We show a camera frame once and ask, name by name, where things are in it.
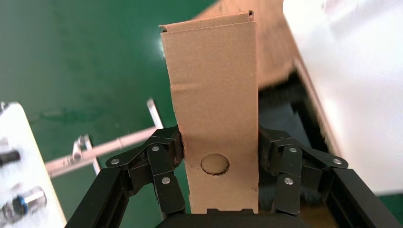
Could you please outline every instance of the cardboard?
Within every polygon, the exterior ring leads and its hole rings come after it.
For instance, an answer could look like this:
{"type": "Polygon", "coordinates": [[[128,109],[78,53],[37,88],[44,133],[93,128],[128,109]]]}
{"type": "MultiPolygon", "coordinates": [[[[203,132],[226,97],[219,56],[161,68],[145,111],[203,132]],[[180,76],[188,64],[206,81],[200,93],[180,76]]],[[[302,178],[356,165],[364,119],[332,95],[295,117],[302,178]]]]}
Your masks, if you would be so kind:
{"type": "Polygon", "coordinates": [[[294,59],[301,57],[284,17],[283,0],[218,0],[196,19],[244,10],[252,10],[257,23],[259,88],[287,81],[294,59]]]}
{"type": "Polygon", "coordinates": [[[161,27],[192,213],[208,208],[257,213],[258,85],[251,12],[161,27]],[[229,168],[222,174],[209,167],[219,173],[210,175],[201,162],[215,153],[228,159],[229,168]]]}

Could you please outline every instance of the metal rivet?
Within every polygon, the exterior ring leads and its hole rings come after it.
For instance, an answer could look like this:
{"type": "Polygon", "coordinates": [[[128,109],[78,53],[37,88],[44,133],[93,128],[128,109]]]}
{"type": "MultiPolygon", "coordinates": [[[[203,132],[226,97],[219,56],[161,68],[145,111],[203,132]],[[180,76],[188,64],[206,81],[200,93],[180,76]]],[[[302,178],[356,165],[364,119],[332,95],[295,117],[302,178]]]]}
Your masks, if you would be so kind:
{"type": "Polygon", "coordinates": [[[118,163],[119,163],[119,159],[117,159],[117,158],[112,159],[112,161],[111,161],[111,164],[112,164],[112,165],[116,165],[116,164],[118,164],[118,163]]]}
{"type": "Polygon", "coordinates": [[[292,185],[294,183],[294,181],[291,178],[288,178],[288,177],[284,179],[284,182],[286,184],[288,184],[288,185],[292,185]]]}
{"type": "Polygon", "coordinates": [[[171,182],[171,179],[169,179],[169,177],[163,178],[163,184],[169,184],[169,182],[171,182]]]}
{"type": "Polygon", "coordinates": [[[338,165],[341,165],[341,161],[339,159],[333,159],[333,162],[338,164],[338,165]]]}

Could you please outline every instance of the white table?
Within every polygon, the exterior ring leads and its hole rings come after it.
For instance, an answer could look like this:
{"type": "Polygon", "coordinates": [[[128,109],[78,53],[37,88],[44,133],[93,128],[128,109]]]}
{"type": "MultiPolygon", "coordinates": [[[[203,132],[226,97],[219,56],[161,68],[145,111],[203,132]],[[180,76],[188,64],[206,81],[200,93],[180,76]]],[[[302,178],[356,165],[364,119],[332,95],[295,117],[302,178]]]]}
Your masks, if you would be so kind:
{"type": "Polygon", "coordinates": [[[403,192],[403,2],[285,0],[283,10],[338,153],[374,193],[403,192]]]}
{"type": "Polygon", "coordinates": [[[35,186],[42,187],[47,197],[45,208],[33,215],[27,215],[13,228],[61,228],[66,218],[46,171],[35,138],[24,110],[18,103],[12,103],[0,114],[0,152],[17,149],[19,162],[0,168],[0,205],[13,199],[19,193],[35,186]]]}

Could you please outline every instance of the metal rod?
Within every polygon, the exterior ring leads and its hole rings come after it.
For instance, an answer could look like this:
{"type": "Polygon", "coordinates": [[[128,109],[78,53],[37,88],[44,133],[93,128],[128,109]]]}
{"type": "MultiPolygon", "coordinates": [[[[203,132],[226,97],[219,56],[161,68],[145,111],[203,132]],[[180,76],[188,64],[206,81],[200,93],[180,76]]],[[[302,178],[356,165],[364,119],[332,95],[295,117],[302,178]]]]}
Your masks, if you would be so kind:
{"type": "Polygon", "coordinates": [[[94,158],[94,161],[92,162],[92,166],[94,167],[95,174],[98,176],[99,172],[101,171],[101,167],[99,166],[97,158],[94,158]]]}
{"type": "Polygon", "coordinates": [[[148,110],[150,111],[151,114],[151,118],[154,121],[154,125],[157,129],[162,129],[163,128],[163,123],[160,119],[160,115],[158,114],[158,110],[157,107],[155,106],[154,100],[153,99],[149,99],[147,101],[147,107],[148,110]]]}
{"type": "Polygon", "coordinates": [[[125,147],[147,140],[156,130],[156,127],[150,127],[139,132],[119,137],[113,141],[95,146],[92,150],[82,151],[82,157],[74,161],[71,155],[67,155],[52,161],[48,161],[45,166],[51,178],[64,173],[76,170],[83,166],[92,164],[94,158],[113,151],[121,150],[125,147]]]}

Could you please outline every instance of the screw head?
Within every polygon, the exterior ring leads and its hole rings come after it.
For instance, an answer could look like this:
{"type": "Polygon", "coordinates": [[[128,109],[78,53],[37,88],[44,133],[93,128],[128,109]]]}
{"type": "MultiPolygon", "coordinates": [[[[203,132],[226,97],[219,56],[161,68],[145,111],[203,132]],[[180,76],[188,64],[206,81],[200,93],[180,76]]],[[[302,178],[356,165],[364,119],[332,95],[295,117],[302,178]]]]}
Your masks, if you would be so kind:
{"type": "Polygon", "coordinates": [[[73,159],[74,160],[80,160],[81,159],[81,154],[80,153],[73,154],[73,159]]]}
{"type": "Polygon", "coordinates": [[[171,182],[171,179],[169,179],[169,177],[164,177],[162,180],[163,184],[169,184],[169,182],[171,182]]]}
{"type": "Polygon", "coordinates": [[[294,181],[291,178],[288,178],[288,177],[284,179],[284,182],[286,184],[288,184],[288,185],[292,185],[294,183],[294,181]]]}
{"type": "Polygon", "coordinates": [[[341,161],[339,159],[333,159],[333,162],[338,164],[338,165],[341,165],[341,161]]]}
{"type": "Polygon", "coordinates": [[[117,159],[117,158],[112,159],[112,161],[111,161],[111,164],[112,164],[112,165],[116,165],[116,164],[118,164],[118,163],[119,163],[119,159],[117,159]]]}

